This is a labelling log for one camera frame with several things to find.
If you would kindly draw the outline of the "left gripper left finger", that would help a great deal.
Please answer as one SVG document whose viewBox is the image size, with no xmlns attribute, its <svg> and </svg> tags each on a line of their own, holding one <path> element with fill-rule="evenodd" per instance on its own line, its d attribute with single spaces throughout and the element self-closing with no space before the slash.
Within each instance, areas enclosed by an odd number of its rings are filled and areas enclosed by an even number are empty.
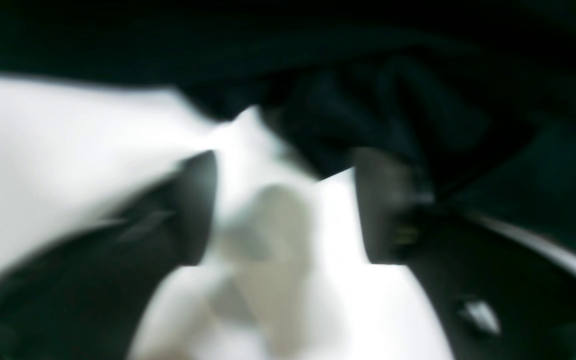
<svg viewBox="0 0 576 360">
<path fill-rule="evenodd" d="M 124 360 L 158 285 L 201 262 L 217 185 L 217 156 L 199 153 L 106 224 L 7 269 L 0 360 Z"/>
</svg>

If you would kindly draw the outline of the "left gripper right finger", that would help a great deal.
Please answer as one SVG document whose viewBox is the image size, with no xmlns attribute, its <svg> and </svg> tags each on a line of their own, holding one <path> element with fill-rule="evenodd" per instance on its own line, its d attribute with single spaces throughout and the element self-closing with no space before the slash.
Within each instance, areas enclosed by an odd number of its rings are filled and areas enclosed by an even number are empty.
<svg viewBox="0 0 576 360">
<path fill-rule="evenodd" d="M 576 360 L 576 253 L 541 234 L 438 203 L 425 173 L 353 150 L 366 257 L 404 265 L 455 360 Z"/>
</svg>

